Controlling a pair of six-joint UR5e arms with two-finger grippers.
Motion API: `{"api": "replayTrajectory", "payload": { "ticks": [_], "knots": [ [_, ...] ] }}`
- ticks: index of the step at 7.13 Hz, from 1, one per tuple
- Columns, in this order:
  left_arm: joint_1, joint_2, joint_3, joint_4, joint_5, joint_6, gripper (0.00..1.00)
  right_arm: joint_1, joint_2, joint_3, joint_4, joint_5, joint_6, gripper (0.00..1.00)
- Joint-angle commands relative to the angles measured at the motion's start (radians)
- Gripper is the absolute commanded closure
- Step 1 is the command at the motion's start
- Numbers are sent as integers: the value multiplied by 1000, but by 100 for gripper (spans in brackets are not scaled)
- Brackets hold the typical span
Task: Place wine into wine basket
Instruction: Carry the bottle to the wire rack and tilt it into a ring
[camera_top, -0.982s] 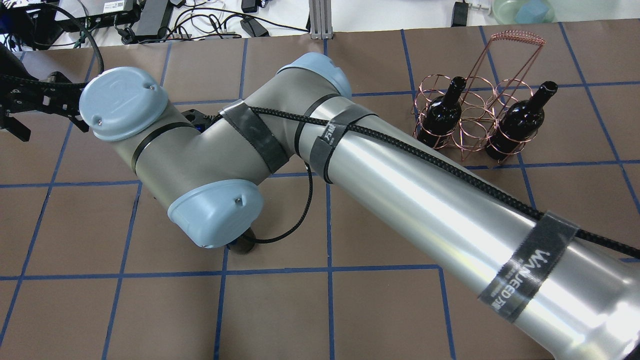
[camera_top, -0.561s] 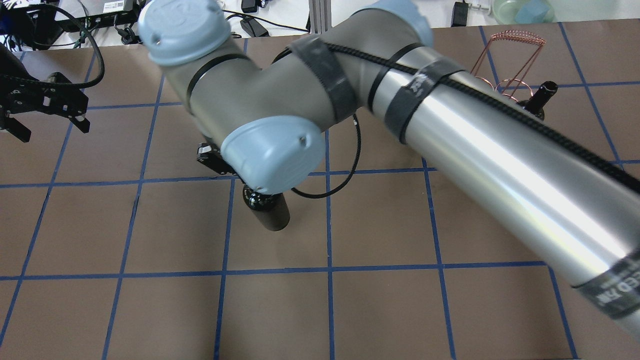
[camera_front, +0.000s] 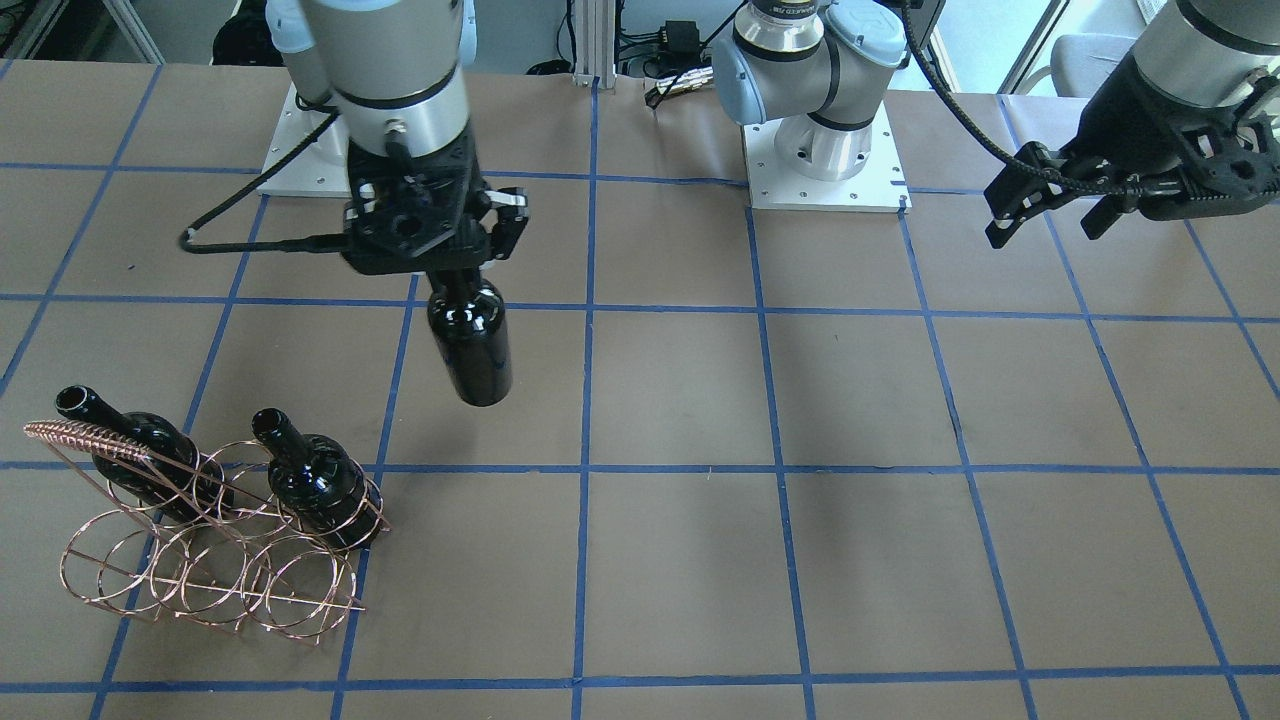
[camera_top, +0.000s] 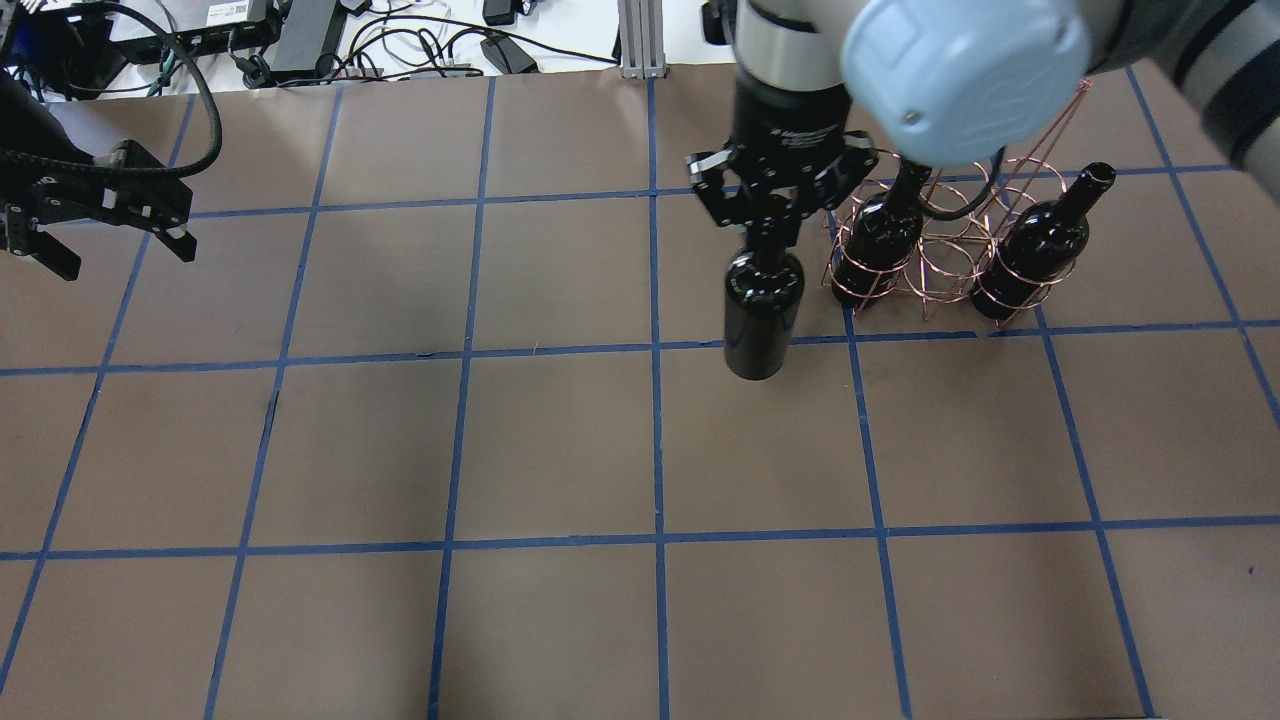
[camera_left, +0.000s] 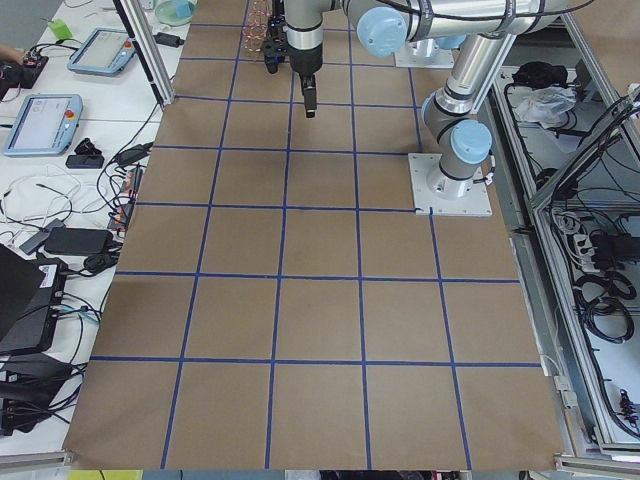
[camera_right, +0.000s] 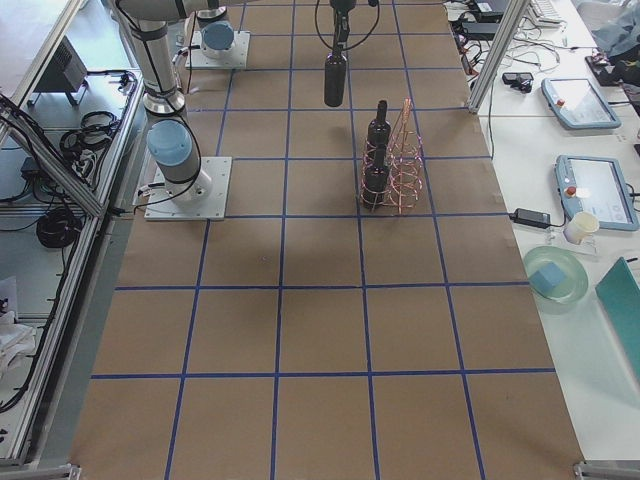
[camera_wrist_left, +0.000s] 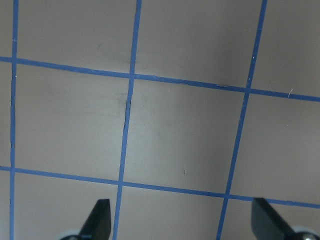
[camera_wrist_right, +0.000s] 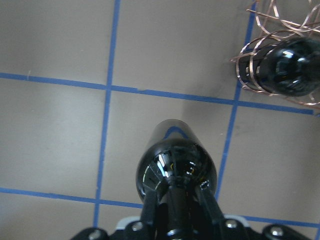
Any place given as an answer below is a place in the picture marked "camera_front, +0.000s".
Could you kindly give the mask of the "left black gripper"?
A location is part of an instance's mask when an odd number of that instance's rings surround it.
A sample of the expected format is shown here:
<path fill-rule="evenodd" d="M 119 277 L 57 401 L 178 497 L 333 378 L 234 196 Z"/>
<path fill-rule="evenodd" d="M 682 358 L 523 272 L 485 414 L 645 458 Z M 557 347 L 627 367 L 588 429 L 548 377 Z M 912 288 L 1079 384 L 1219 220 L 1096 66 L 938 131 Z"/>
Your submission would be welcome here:
<path fill-rule="evenodd" d="M 1133 211 L 1153 222 L 1245 214 L 1277 199 L 1277 136 L 1267 102 L 1277 77 L 1263 73 L 1244 100 L 1198 108 L 1166 95 L 1126 55 L 1085 105 L 1076 136 L 1053 151 L 1025 143 L 1014 159 L 1037 176 L 1005 167 L 984 188 L 992 215 L 986 237 L 1004 249 L 1029 219 L 1074 199 L 1106 195 L 1080 219 L 1088 240 L 1101 240 Z"/>

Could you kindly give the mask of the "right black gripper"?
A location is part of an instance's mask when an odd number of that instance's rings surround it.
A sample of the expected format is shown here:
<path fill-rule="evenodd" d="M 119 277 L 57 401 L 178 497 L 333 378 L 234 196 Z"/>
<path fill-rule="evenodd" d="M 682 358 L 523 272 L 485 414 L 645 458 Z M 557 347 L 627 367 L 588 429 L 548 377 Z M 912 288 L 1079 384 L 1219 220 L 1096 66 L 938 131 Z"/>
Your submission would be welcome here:
<path fill-rule="evenodd" d="M 380 156 L 347 147 L 351 200 L 342 258 L 360 274 L 479 269 L 506 260 L 529 223 L 525 190 L 481 177 L 474 137 L 435 152 Z"/>

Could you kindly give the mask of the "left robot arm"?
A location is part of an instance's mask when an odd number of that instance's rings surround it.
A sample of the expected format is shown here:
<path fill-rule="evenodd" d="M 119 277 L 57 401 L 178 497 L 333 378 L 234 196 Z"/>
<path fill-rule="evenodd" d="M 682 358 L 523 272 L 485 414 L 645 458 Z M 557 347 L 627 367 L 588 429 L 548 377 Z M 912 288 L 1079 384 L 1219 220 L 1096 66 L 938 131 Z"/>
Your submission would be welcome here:
<path fill-rule="evenodd" d="M 920 49 L 895 1 L 748 1 L 712 51 L 716 91 L 741 126 L 780 120 L 803 176 L 855 176 L 890 79 Z M 925 77 L 966 132 L 1004 168 L 984 191 L 989 243 L 1080 197 L 1097 240 L 1124 214 L 1153 222 L 1230 217 L 1277 197 L 1275 1 L 1170 1 L 1126 50 L 1059 150 L 1004 151 L 933 70 Z"/>

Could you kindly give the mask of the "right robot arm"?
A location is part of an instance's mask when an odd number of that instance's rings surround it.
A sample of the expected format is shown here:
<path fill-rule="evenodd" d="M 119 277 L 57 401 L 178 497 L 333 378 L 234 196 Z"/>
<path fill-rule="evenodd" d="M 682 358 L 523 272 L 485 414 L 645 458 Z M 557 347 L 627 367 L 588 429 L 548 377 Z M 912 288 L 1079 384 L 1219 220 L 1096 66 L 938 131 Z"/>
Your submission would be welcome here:
<path fill-rule="evenodd" d="M 351 196 L 340 234 L 273 250 L 338 252 L 365 275 L 436 284 L 476 284 L 512 254 L 527 200 L 479 169 L 461 1 L 270 1 L 265 17 L 300 99 L 347 128 Z"/>

